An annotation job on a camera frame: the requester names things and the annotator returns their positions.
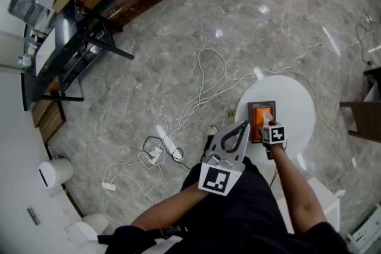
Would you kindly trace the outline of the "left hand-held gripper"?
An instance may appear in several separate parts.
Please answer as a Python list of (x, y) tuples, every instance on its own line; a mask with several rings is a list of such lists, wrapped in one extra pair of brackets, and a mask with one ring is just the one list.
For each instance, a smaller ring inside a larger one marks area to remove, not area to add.
[[(227, 142), (231, 138), (235, 138), (236, 141), (228, 148)], [(198, 189), (227, 196), (245, 171), (245, 164), (237, 161), (243, 161), (248, 142), (247, 120), (235, 122), (217, 132), (210, 146), (216, 153), (207, 153), (203, 158)]]

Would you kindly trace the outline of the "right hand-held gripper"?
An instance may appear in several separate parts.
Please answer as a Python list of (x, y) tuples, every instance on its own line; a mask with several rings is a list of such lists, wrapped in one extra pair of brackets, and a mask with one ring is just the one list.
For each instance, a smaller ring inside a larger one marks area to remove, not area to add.
[(265, 147), (268, 160), (273, 160), (272, 149), (282, 148), (285, 150), (287, 138), (283, 125), (257, 126), (257, 131), (261, 136), (261, 143)]

